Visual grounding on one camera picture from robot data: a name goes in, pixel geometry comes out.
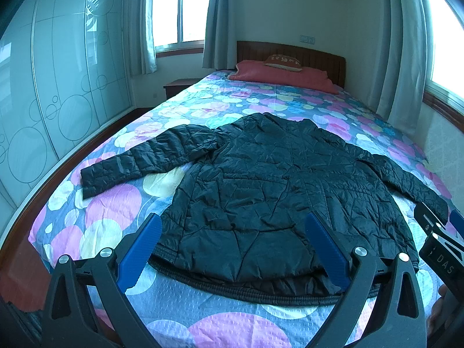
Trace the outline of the person's right hand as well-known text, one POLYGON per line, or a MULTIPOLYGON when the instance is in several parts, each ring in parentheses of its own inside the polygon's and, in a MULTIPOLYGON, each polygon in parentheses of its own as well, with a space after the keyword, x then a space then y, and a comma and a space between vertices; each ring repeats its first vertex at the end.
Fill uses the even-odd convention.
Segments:
POLYGON ((433 332, 441 327, 444 326, 445 329, 449 327, 452 322, 452 315, 448 315, 448 319, 444 323, 437 323, 436 321, 444 316, 443 308, 444 308, 444 298, 448 293, 448 288, 445 284, 442 284, 439 289, 438 293, 440 298, 434 303, 433 308, 431 310, 431 314, 427 319, 427 336, 433 334, 433 332))

